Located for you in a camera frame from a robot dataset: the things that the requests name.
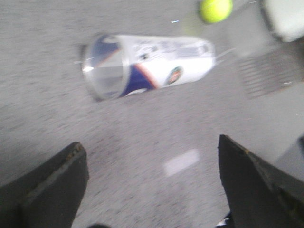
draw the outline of tennis ball can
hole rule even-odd
[[[195,82],[215,65],[211,42],[196,37],[100,35],[82,64],[96,100]]]

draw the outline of white object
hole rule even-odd
[[[96,98],[195,82],[215,65],[214,46],[195,37],[103,35],[88,47],[83,74]]]
[[[273,33],[284,42],[304,36],[304,0],[263,0]]]

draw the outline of tennis ball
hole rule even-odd
[[[203,0],[200,3],[200,14],[206,22],[220,22],[230,15],[232,5],[232,0]]]

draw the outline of red stripe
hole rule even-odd
[[[142,64],[136,64],[135,67],[142,73],[142,75],[147,79],[154,89],[161,87],[153,75]]]

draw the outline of clear plastic lid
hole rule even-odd
[[[115,35],[102,35],[88,46],[82,71],[95,99],[111,99],[122,94],[128,65]]]

